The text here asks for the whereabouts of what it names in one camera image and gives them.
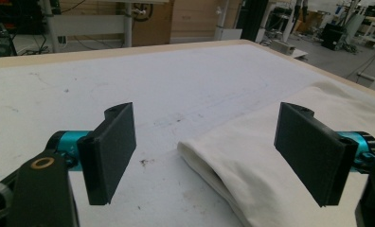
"floor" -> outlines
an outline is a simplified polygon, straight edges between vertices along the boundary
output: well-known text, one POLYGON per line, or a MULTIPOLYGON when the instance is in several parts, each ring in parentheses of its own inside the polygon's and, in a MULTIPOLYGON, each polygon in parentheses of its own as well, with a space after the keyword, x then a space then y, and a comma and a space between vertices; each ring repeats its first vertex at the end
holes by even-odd
MULTIPOLYGON (((27 53, 27 50, 39 50, 45 38, 41 36, 19 36, 14 40, 16 50, 19 55, 27 53)), ((339 77, 355 81, 361 85, 368 87, 371 84, 370 79, 365 79, 358 76, 358 72, 375 77, 375 49, 365 47, 357 44, 356 40, 353 44, 356 45, 357 53, 352 54, 345 50, 333 51, 320 45, 320 43, 312 42, 307 37, 299 37, 291 35, 288 40, 289 44, 296 48, 309 53, 304 62, 331 72, 339 77)), ((50 48, 49 41, 45 42, 48 52, 50 48)), ((67 44, 61 45, 62 52, 76 52, 89 51, 96 49, 120 48, 122 43, 120 41, 68 41, 67 44)))
POLYGON ((333 51, 313 42, 307 37, 291 35, 289 44, 308 52, 304 62, 317 68, 326 70, 339 77, 349 79, 368 87, 372 81, 358 76, 359 72, 375 77, 375 49, 358 44, 356 38, 352 44, 356 46, 357 53, 352 54, 344 49, 333 51))

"white cloth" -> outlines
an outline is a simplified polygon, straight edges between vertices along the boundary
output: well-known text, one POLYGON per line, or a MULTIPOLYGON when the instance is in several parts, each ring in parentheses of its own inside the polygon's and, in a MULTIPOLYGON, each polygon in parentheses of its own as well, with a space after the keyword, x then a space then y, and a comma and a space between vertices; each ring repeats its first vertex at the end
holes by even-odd
MULTIPOLYGON (((307 107, 334 131, 375 137, 375 108, 329 83, 285 102, 307 107)), ((320 208, 274 147, 279 102, 180 142, 178 150, 231 205, 244 226, 356 226, 355 207, 367 175, 351 172, 339 206, 320 208)))

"cable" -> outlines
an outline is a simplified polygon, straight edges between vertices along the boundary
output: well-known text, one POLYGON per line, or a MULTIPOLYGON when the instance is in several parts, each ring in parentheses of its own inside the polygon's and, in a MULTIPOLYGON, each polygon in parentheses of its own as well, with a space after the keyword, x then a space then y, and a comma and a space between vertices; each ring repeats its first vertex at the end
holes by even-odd
POLYGON ((67 10, 64 10, 64 11, 61 11, 61 13, 64 13, 64 12, 68 12, 76 7, 78 7, 80 4, 82 4, 83 2, 85 2, 86 0, 82 0, 81 2, 79 2, 78 4, 76 4, 74 7, 72 7, 71 9, 67 9, 67 10))
POLYGON ((89 50, 98 50, 98 49, 95 49, 95 48, 92 48, 90 46, 87 46, 85 44, 83 44, 76 36, 73 37, 80 45, 84 46, 85 48, 89 49, 89 50))
POLYGON ((35 45, 35 43, 33 42, 33 44, 30 44, 30 45, 28 45, 28 46, 26 46, 26 47, 24 47, 21 50, 18 50, 16 52, 19 55, 20 53, 22 53, 22 51, 27 50, 27 49, 31 48, 32 46, 34 46, 34 45, 35 45))
POLYGON ((37 54, 41 55, 41 54, 49 53, 48 46, 44 46, 44 44, 46 42, 46 36, 44 34, 41 34, 41 36, 43 36, 44 41, 41 45, 39 45, 36 37, 33 35, 34 42, 37 44, 38 50, 26 50, 25 53, 22 54, 22 56, 24 56, 24 55, 37 55, 37 54))
POLYGON ((34 22, 30 22, 30 23, 23 23, 23 22, 22 22, 21 25, 18 26, 18 27, 16 28, 16 33, 15 33, 14 35, 11 36, 12 41, 14 41, 14 38, 17 37, 19 31, 22 30, 22 29, 25 28, 25 27, 34 27, 34 28, 36 28, 36 29, 33 29, 33 31, 32 31, 33 34, 34 34, 34 33, 37 33, 37 31, 40 31, 40 34, 41 34, 41 35, 44 35, 44 31, 43 31, 42 29, 40 29, 41 27, 38 27, 38 25, 42 25, 42 24, 40 24, 40 21, 34 21, 34 22))
POLYGON ((344 42, 344 44, 342 45, 342 48, 351 54, 358 53, 358 48, 354 44, 347 44, 347 42, 344 42))
POLYGON ((84 37, 86 37, 86 38, 88 38, 88 39, 90 39, 90 40, 94 40, 94 41, 96 41, 96 42, 98 42, 98 43, 100 43, 100 44, 103 44, 103 45, 107 46, 107 47, 110 47, 111 49, 115 49, 113 46, 111 46, 111 45, 109 45, 109 44, 106 44, 104 41, 96 40, 96 39, 94 39, 93 37, 90 37, 90 36, 87 36, 87 35, 85 35, 84 37))
POLYGON ((350 76, 352 76, 352 74, 354 72, 356 72, 358 69, 362 68, 365 64, 367 64, 369 61, 370 63, 367 65, 367 67, 362 71, 362 73, 370 66, 370 64, 375 60, 375 54, 373 56, 371 56, 367 61, 365 61, 363 64, 361 64, 361 66, 355 68, 352 72, 350 72, 346 77, 345 79, 348 79, 350 76))

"workbench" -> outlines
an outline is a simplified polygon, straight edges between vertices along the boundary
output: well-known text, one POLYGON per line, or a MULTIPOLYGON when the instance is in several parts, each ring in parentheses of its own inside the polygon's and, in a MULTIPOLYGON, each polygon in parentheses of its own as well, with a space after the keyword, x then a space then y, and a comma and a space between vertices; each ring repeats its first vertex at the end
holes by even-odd
POLYGON ((54 132, 91 131, 133 102, 137 148, 112 203, 90 206, 70 172, 81 226, 240 226, 177 143, 317 81, 375 105, 374 91, 248 41, 1 58, 0 180, 54 132))

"cloth fold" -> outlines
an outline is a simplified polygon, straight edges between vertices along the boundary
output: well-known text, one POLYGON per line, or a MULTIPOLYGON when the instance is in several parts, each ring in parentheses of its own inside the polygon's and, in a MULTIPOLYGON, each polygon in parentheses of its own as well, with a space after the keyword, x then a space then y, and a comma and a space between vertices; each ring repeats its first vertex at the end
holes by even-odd
MULTIPOLYGON (((375 137, 375 108, 331 83, 316 83, 280 101, 313 110, 334 131, 375 137)), ((278 111, 279 102, 180 142, 178 150, 244 226, 356 226, 354 211, 367 175, 351 172, 339 206, 320 208, 274 147, 278 111)))

